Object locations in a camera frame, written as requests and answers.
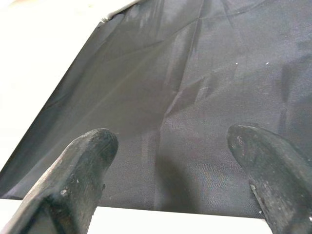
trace black fabric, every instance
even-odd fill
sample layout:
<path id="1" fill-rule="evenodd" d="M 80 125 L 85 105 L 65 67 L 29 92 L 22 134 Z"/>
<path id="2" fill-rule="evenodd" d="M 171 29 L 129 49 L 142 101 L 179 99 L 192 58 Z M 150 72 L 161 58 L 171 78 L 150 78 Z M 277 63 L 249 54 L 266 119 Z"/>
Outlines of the black fabric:
<path id="1" fill-rule="evenodd" d="M 261 217 L 226 132 L 256 122 L 310 153 L 311 12 L 310 0 L 147 0 L 100 24 L 2 170 L 1 196 L 25 196 L 71 140 L 104 127 L 119 150 L 102 206 Z"/>

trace white speck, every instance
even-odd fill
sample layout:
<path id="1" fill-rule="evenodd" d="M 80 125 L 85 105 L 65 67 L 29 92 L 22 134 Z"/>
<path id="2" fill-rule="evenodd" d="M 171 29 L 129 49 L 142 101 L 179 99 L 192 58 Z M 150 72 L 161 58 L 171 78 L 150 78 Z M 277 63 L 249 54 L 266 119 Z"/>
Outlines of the white speck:
<path id="1" fill-rule="evenodd" d="M 66 190 L 66 189 L 62 190 L 62 191 L 60 192 L 60 194 L 61 194 L 62 196 L 65 196 L 65 195 L 67 194 L 67 190 Z"/>

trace dark gray nylon fabric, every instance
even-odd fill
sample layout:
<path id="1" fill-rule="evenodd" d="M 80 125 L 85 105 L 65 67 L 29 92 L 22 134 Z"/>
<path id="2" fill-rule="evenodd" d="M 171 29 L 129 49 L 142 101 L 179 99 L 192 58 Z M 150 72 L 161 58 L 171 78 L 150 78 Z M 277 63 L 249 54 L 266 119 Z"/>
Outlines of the dark gray nylon fabric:
<path id="1" fill-rule="evenodd" d="M 311 12 L 147 0 L 99 24 L 1 171 L 1 197 L 25 196 L 74 138 L 109 128 L 119 150 L 100 205 L 261 217 L 226 132 L 255 122 L 311 155 Z"/>

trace white background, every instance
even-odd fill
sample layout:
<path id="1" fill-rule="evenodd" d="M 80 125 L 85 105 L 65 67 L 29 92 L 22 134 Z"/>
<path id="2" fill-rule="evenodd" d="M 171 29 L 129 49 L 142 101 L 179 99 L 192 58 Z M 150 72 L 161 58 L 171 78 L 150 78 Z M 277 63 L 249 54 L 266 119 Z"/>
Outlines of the white background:
<path id="1" fill-rule="evenodd" d="M 0 0 L 0 169 L 101 18 L 131 0 Z M 0 199 L 0 229 L 20 201 Z M 98 207 L 88 233 L 270 234 L 264 220 Z"/>

